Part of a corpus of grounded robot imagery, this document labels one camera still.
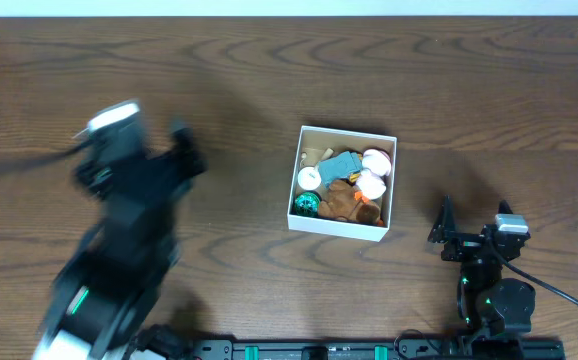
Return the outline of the white duck toy pink hat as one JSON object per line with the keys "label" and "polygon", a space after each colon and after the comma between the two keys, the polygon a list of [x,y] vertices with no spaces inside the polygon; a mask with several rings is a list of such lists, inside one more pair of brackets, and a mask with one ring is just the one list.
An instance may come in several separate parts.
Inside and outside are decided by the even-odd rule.
{"label": "white duck toy pink hat", "polygon": [[392,171],[391,159],[383,150],[368,149],[362,155],[361,165],[355,186],[365,198],[376,200],[387,189],[385,178]]}

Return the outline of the brown plush capybara toy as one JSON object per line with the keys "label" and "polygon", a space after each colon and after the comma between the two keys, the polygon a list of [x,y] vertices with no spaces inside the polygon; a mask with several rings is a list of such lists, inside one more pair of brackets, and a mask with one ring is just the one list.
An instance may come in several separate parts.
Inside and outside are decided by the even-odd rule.
{"label": "brown plush capybara toy", "polygon": [[381,208],[344,180],[333,181],[318,206],[324,219],[371,226],[384,226]]}

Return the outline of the white wooden pellet drum toy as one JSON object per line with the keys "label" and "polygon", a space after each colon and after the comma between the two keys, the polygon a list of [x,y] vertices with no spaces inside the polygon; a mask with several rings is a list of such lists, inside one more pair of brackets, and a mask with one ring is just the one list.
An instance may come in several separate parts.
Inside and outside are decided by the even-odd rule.
{"label": "white wooden pellet drum toy", "polygon": [[308,158],[308,154],[306,152],[302,152],[300,154],[300,171],[297,175],[297,182],[301,189],[305,191],[312,191],[316,190],[321,185],[322,180],[318,166],[322,161],[329,159],[332,155],[333,149],[327,148],[318,162],[312,166],[306,166],[305,161]]}

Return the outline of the green wire ball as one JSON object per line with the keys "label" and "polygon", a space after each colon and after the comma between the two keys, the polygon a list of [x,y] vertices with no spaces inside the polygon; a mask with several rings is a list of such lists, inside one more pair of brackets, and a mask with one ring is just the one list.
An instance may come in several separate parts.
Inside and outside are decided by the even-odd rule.
{"label": "green wire ball", "polygon": [[294,210],[298,216],[315,218],[318,216],[320,196],[312,191],[301,193],[294,200]]}

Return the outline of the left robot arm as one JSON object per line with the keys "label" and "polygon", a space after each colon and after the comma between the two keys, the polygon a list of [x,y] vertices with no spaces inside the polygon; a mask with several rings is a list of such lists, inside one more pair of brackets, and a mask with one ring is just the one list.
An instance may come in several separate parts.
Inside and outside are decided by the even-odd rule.
{"label": "left robot arm", "polygon": [[137,120],[92,131],[75,181],[102,205],[52,286],[36,359],[121,359],[179,258],[176,208],[205,170],[190,127],[150,154]]}

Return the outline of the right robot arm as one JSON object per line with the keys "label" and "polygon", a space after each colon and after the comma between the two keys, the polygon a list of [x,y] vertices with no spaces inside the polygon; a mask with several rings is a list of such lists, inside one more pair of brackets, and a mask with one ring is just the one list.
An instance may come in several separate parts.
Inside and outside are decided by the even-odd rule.
{"label": "right robot arm", "polygon": [[504,278],[502,270],[520,256],[529,239],[524,217],[513,213],[506,201],[500,202],[494,222],[475,234],[458,229],[451,198],[443,199],[428,241],[444,246],[442,260],[460,264],[457,307],[467,329],[442,343],[442,355],[522,354],[518,337],[531,331],[536,291],[524,281]]}

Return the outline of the white cardboard box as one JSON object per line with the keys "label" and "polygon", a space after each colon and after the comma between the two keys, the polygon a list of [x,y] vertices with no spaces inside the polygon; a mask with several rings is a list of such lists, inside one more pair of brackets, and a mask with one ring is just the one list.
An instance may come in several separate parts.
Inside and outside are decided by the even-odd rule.
{"label": "white cardboard box", "polygon": [[[346,130],[304,126],[301,128],[298,147],[296,152],[295,166],[292,175],[291,193],[289,196],[289,205],[287,210],[288,228],[311,233],[333,235],[339,237],[348,237],[369,241],[380,241],[388,232],[390,227],[390,218],[392,210],[392,196],[394,191],[395,167],[396,167],[396,146],[397,139],[391,136],[374,135],[361,132]],[[333,155],[336,157],[342,152],[357,152],[361,155],[368,149],[379,149],[385,151],[390,159],[392,171],[385,178],[387,189],[385,193],[375,201],[381,208],[381,218],[384,226],[371,226],[356,223],[348,223],[324,219],[319,216],[315,218],[298,216],[294,210],[294,200],[305,190],[301,189],[297,182],[297,175],[300,171],[300,154],[306,152],[308,158],[305,161],[306,166],[312,166],[318,162],[327,148],[333,149]],[[355,186],[355,181],[359,173],[352,174],[344,180]],[[323,183],[312,192],[317,193],[321,200],[325,197],[329,187]]]}

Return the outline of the black mounting rail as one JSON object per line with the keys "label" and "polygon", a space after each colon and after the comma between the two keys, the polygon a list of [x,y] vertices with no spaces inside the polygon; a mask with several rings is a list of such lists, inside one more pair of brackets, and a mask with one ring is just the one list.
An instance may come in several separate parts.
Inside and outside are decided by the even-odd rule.
{"label": "black mounting rail", "polygon": [[125,359],[168,360],[418,360],[418,359],[563,359],[558,340],[518,337],[439,337],[409,329],[393,340],[321,339],[237,340],[184,338],[164,325],[141,331]]}

